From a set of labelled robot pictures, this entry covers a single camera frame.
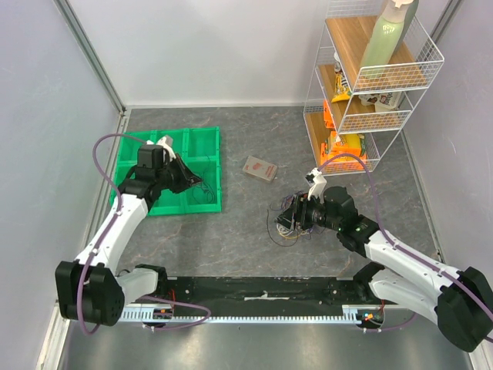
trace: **metal track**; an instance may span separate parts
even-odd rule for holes
[[[168,304],[129,304],[123,309],[119,322],[184,323],[200,320],[200,316],[183,316],[171,319],[154,318],[154,310],[170,309]],[[211,317],[210,324],[345,324],[357,325],[356,308],[343,308],[341,316],[219,316]]]

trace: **wooden shelf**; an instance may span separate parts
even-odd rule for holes
[[[351,90],[354,89],[356,84],[364,50],[370,41],[376,21],[376,16],[329,18],[326,20],[330,36],[346,72],[346,78]],[[392,56],[389,65],[401,63],[416,63],[405,43]],[[358,88],[360,88],[361,84],[362,89],[365,91],[365,85],[383,86],[384,88],[379,90],[385,90],[425,87],[428,84],[427,79],[417,64],[399,67],[393,70],[392,73],[384,74],[378,79],[367,79],[367,84],[361,80],[362,78],[360,77]]]
[[[324,114],[322,112],[308,113],[305,116],[307,121],[308,133],[310,134],[311,144],[314,148],[317,166],[321,166],[320,149],[322,143],[330,137],[330,130],[325,127]]]
[[[332,117],[334,118],[334,124],[336,128],[340,127],[340,123],[346,112],[347,104],[349,100],[344,100],[343,102],[331,103],[334,97],[335,79],[336,74],[334,71],[333,64],[326,64],[324,66],[319,66],[320,74],[322,76],[322,81],[324,82],[325,91],[327,93],[327,100],[330,106],[330,111],[332,112]],[[365,114],[365,113],[375,113],[375,106],[373,104],[369,106],[364,106],[361,104],[360,98],[355,96],[349,105],[347,114]]]

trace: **gray marble floor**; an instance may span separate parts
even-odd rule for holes
[[[266,229],[267,208],[297,190],[315,162],[300,107],[135,109],[128,131],[220,126],[223,212],[147,217],[137,228],[119,268],[136,264],[166,267],[169,274],[195,276],[353,276],[365,259],[344,249],[325,231],[293,247],[273,243]],[[264,183],[243,174],[249,155],[279,166]],[[427,255],[436,255],[423,207],[401,138],[374,171],[386,228]],[[345,186],[358,210],[373,217],[366,175],[328,178]],[[270,213],[273,237],[281,241]]]

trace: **red wire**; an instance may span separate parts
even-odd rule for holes
[[[385,307],[385,301],[382,299],[382,305],[380,306],[380,309],[378,310],[378,312],[380,313],[384,313],[384,307]]]
[[[174,289],[172,289],[172,290],[171,290],[171,297],[172,297],[172,301],[173,301],[173,302],[176,302],[175,290],[174,290]]]

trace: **cable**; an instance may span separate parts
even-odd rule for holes
[[[294,232],[294,230],[288,230],[280,224],[276,224],[276,228],[277,228],[277,232],[282,237],[290,236]]]
[[[210,315],[212,314],[212,312],[210,311],[209,308],[204,307],[204,306],[200,306],[198,304],[183,303],[183,302],[176,302],[176,301],[168,301],[167,299],[157,298],[157,297],[153,297],[151,295],[144,295],[142,297],[142,299],[147,299],[148,301],[155,301],[155,302],[159,302],[159,303],[171,304],[171,305],[176,305],[176,306],[183,306],[183,307],[188,307],[188,308],[195,308],[197,310],[202,310],[202,311],[205,311],[206,312],[206,315],[203,318],[201,318],[200,320],[197,320],[197,321],[194,321],[194,322],[188,322],[188,323],[183,324],[183,325],[171,326],[171,327],[170,326],[166,326],[164,328],[156,328],[156,327],[154,327],[154,329],[151,326],[144,325],[145,328],[153,329],[154,331],[170,331],[170,330],[178,330],[178,329],[184,329],[184,328],[191,328],[193,326],[197,326],[197,325],[202,324],[205,320],[209,319],[210,318]]]
[[[371,195],[372,195],[372,197],[374,199],[375,218],[377,219],[378,227],[380,228],[380,231],[381,231],[382,235],[384,235],[385,240],[388,241],[389,244],[392,247],[394,247],[395,249],[397,249],[398,251],[406,254],[408,257],[413,258],[417,262],[420,262],[421,264],[423,264],[424,266],[430,268],[431,270],[433,270],[433,271],[441,274],[442,276],[446,277],[449,281],[451,281],[452,283],[454,283],[455,285],[457,285],[470,299],[472,299],[475,302],[475,304],[477,304],[479,306],[479,308],[481,310],[483,310],[483,312],[493,322],[493,312],[491,312],[490,309],[486,306],[486,304],[484,304],[481,301],[481,299],[479,299],[478,296],[476,296],[476,294],[474,294],[468,287],[466,287],[465,285],[463,285],[455,277],[451,276],[447,271],[441,271],[441,269],[439,267],[437,267],[434,264],[426,261],[424,258],[422,258],[420,256],[417,256],[416,254],[412,253],[411,251],[408,251],[407,249],[403,248],[399,244],[396,244],[388,236],[387,231],[384,229],[384,225],[383,225],[383,222],[382,222],[381,217],[380,217],[380,207],[379,207],[378,195],[377,195],[377,190],[375,188],[375,183],[373,181],[373,177],[371,177],[371,174],[370,174],[370,171],[369,171],[367,165],[365,164],[365,162],[363,162],[361,160],[360,157],[355,156],[354,154],[351,154],[351,153],[337,154],[336,156],[333,156],[329,160],[326,160],[324,162],[324,164],[322,164],[320,167],[318,167],[318,170],[321,171],[327,164],[329,164],[330,162],[336,160],[337,158],[341,158],[343,156],[350,156],[351,158],[354,158],[363,167],[364,172],[366,172],[366,174],[368,176],[368,180],[370,181]],[[410,322],[411,320],[414,320],[414,319],[411,318],[409,321],[405,322],[403,325],[407,325],[407,323]],[[488,338],[487,337],[487,338],[485,338],[485,340],[493,343],[493,339],[491,339],[491,338]]]
[[[120,276],[122,276],[122,272],[126,272],[127,274],[130,274],[130,270],[126,269],[126,268],[123,268],[122,270],[120,270],[115,276],[117,278],[119,278]]]
[[[210,157],[206,155],[208,162],[207,162],[207,167],[202,173],[202,182],[198,183],[196,186],[192,188],[192,198],[197,202],[197,204],[203,204],[203,202],[199,202],[197,198],[195,198],[195,190],[196,189],[201,189],[202,192],[206,195],[205,199],[205,204],[214,204],[216,203],[216,194],[214,193],[214,189],[206,182],[206,172],[209,170],[210,167]]]
[[[280,247],[292,247],[292,246],[294,246],[294,245],[296,244],[296,242],[298,242],[298,239],[299,239],[299,236],[300,236],[300,235],[298,234],[298,230],[297,230],[297,237],[296,237],[296,240],[294,241],[294,243],[292,243],[292,244],[290,244],[290,245],[282,245],[282,244],[280,244],[280,243],[277,243],[277,242],[273,239],[272,235],[270,235],[270,230],[269,230],[269,208],[267,208],[267,219],[266,219],[266,221],[265,221],[265,224],[266,224],[266,226],[267,226],[267,233],[269,234],[269,238],[270,238],[270,239],[271,239],[271,240],[272,240],[275,244],[277,244],[278,246],[280,246]]]
[[[364,332],[365,333],[385,333],[386,331],[394,331],[394,330],[398,330],[398,329],[403,329],[403,328],[406,328],[407,326],[409,326],[417,318],[418,318],[418,314],[416,314],[416,312],[413,312],[413,315],[411,316],[411,318],[409,318],[409,320],[407,320],[403,324],[390,326],[389,328],[365,329]]]
[[[384,324],[385,324],[385,318],[387,317],[385,315],[385,309],[384,309],[384,307],[385,307],[385,303],[384,303],[384,301],[382,301],[382,305],[380,306],[380,308],[378,308],[378,314],[383,317],[381,322],[372,320],[371,318],[366,318],[366,321],[369,321],[372,324],[377,325],[378,328],[381,328],[382,326],[384,326]]]
[[[79,284],[77,286],[77,298],[76,298],[76,302],[77,302],[77,318],[79,320],[80,328],[82,330],[82,333],[84,333],[85,335],[92,335],[92,334],[94,334],[98,330],[99,324],[97,324],[90,331],[86,327],[86,323],[84,322],[84,315],[83,315],[83,312],[82,312],[82,293],[84,291],[84,281],[86,281],[86,276],[87,276],[87,272],[89,270],[89,266],[91,265],[92,260],[96,256],[96,254],[97,254],[97,252],[99,250],[99,247],[101,247],[102,241],[104,240],[104,238],[106,237],[106,235],[108,235],[108,232],[111,230],[112,226],[115,224],[115,222],[116,222],[116,220],[118,219],[118,216],[119,216],[118,213],[122,209],[122,194],[119,192],[118,187],[116,186],[116,184],[105,173],[104,169],[101,168],[101,165],[99,164],[98,158],[97,158],[97,149],[98,149],[99,144],[102,141],[104,141],[104,140],[106,140],[106,139],[108,139],[110,137],[117,137],[117,136],[127,137],[127,138],[130,138],[130,139],[139,141],[141,143],[146,143],[145,140],[138,139],[138,138],[136,138],[134,136],[126,135],[125,133],[110,133],[108,135],[101,136],[98,139],[98,141],[96,141],[96,143],[94,144],[94,147],[92,148],[92,160],[94,161],[94,165],[96,166],[96,169],[101,174],[102,178],[116,192],[116,202],[117,203],[116,203],[116,212],[113,214],[112,218],[109,220],[109,222],[106,225],[105,229],[99,235],[98,240],[96,240],[96,242],[94,243],[94,247],[93,247],[92,251],[89,253],[89,256],[87,257],[87,261],[84,264],[84,267],[82,268],[82,272],[80,274],[80,279],[79,279]]]

